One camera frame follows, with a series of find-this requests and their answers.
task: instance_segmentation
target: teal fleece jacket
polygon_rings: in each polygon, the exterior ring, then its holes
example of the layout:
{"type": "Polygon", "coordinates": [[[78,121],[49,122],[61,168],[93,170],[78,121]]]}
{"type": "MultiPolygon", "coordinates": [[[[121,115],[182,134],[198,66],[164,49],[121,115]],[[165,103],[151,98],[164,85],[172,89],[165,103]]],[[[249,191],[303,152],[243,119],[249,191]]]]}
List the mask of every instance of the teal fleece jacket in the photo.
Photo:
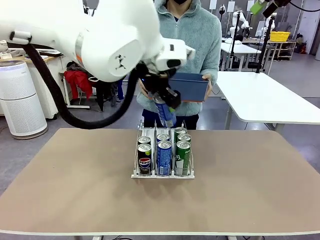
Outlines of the teal fleece jacket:
{"type": "MultiPolygon", "coordinates": [[[[196,50],[195,58],[178,69],[181,73],[211,74],[212,84],[218,78],[221,52],[221,24],[219,19],[201,7],[200,0],[192,0],[190,8],[176,22],[165,7],[166,0],[155,0],[160,20],[160,32],[164,38],[181,39],[196,50]]],[[[157,112],[155,103],[141,92],[136,97],[144,109],[157,112]]],[[[177,116],[193,116],[200,113],[202,103],[182,102],[175,110],[177,116]]]]}

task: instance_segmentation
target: black face mask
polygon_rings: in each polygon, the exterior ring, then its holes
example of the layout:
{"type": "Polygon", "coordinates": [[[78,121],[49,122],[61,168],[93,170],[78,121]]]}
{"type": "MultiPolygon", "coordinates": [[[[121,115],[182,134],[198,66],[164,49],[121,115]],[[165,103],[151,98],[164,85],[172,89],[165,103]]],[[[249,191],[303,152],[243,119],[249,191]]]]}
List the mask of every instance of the black face mask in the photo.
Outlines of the black face mask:
{"type": "Polygon", "coordinates": [[[175,1],[177,4],[181,5],[184,4],[187,0],[173,0],[175,1]]]}

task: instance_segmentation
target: robot logo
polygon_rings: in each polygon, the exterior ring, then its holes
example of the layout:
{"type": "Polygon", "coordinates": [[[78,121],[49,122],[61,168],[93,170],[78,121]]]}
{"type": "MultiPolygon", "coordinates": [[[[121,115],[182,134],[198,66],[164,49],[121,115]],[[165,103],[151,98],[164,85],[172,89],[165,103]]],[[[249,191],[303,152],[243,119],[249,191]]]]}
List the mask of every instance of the robot logo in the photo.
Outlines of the robot logo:
{"type": "Polygon", "coordinates": [[[121,54],[119,54],[118,56],[115,57],[115,59],[119,60],[119,66],[115,69],[118,70],[120,68],[124,68],[126,69],[126,67],[122,64],[122,61],[125,59],[125,56],[122,56],[121,54]]]}

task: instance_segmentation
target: dark pants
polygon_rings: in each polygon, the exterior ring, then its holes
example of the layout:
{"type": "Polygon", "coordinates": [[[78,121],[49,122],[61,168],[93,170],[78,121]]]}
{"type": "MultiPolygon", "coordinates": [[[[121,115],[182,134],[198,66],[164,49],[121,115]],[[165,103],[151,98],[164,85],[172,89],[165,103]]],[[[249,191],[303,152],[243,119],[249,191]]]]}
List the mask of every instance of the dark pants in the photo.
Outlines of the dark pants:
{"type": "MultiPolygon", "coordinates": [[[[161,124],[158,113],[143,109],[142,116],[144,117],[145,128],[153,128],[155,126],[155,122],[158,128],[164,127],[161,124]]],[[[175,127],[181,127],[182,123],[185,122],[186,129],[196,130],[198,120],[199,120],[198,114],[193,116],[177,116],[175,127]]]]}

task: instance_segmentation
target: soda can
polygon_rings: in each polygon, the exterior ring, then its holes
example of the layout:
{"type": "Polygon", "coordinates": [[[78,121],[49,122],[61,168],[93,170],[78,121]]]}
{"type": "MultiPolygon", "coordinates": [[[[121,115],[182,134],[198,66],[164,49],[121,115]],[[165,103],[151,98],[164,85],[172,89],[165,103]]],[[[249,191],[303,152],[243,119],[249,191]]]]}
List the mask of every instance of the soda can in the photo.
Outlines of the soda can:
{"type": "Polygon", "coordinates": [[[174,129],[174,144],[176,145],[177,142],[179,142],[178,140],[178,136],[180,134],[186,134],[187,133],[187,129],[185,129],[184,127],[177,127],[174,129]]]}
{"type": "Polygon", "coordinates": [[[141,175],[151,174],[152,148],[150,144],[142,143],[137,148],[138,164],[141,175]]]}
{"type": "Polygon", "coordinates": [[[177,123],[175,110],[162,100],[158,93],[153,95],[153,101],[155,103],[160,122],[165,128],[172,128],[177,123]]]}
{"type": "Polygon", "coordinates": [[[187,141],[178,141],[175,149],[175,173],[180,176],[188,174],[191,153],[191,144],[187,141]]]}
{"type": "Polygon", "coordinates": [[[180,141],[187,141],[191,143],[191,136],[188,133],[183,133],[178,135],[178,142],[180,141]]]}
{"type": "Polygon", "coordinates": [[[167,176],[171,171],[172,146],[169,141],[157,143],[157,174],[167,176]]]}
{"type": "Polygon", "coordinates": [[[160,141],[170,141],[170,136],[169,134],[166,133],[160,133],[156,136],[156,142],[160,142],[160,141]]]}
{"type": "Polygon", "coordinates": [[[151,138],[148,136],[141,136],[138,138],[138,145],[140,144],[150,144],[151,145],[151,138]]]}

